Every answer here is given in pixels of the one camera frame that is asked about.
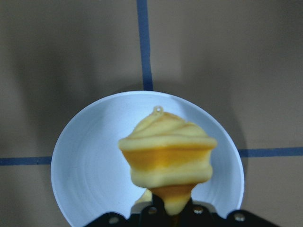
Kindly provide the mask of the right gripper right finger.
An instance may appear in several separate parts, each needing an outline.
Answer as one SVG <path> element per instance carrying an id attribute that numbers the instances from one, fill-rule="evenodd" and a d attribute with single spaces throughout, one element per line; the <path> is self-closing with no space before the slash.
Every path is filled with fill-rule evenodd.
<path id="1" fill-rule="evenodd" d="M 213 212 L 213 219 L 216 227 L 278 227 L 277 224 L 247 210 L 234 210 L 225 218 Z"/>

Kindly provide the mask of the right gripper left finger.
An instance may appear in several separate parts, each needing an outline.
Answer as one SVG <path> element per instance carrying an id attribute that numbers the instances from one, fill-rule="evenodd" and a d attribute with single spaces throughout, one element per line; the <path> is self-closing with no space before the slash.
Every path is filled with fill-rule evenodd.
<path id="1" fill-rule="evenodd" d="M 87 227 L 138 227 L 141 214 L 131 214 L 129 218 L 115 212 L 109 212 L 101 215 L 95 220 L 89 222 Z"/>

